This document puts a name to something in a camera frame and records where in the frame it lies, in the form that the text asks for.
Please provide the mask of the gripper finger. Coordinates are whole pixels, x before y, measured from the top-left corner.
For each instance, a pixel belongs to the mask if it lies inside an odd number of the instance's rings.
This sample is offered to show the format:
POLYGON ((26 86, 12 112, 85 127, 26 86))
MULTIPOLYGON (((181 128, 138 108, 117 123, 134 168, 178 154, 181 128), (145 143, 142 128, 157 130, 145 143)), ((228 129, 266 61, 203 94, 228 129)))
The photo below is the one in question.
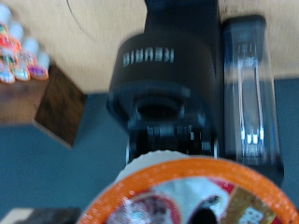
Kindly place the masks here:
POLYGON ((76 224, 80 214, 79 208, 38 208, 13 224, 76 224))

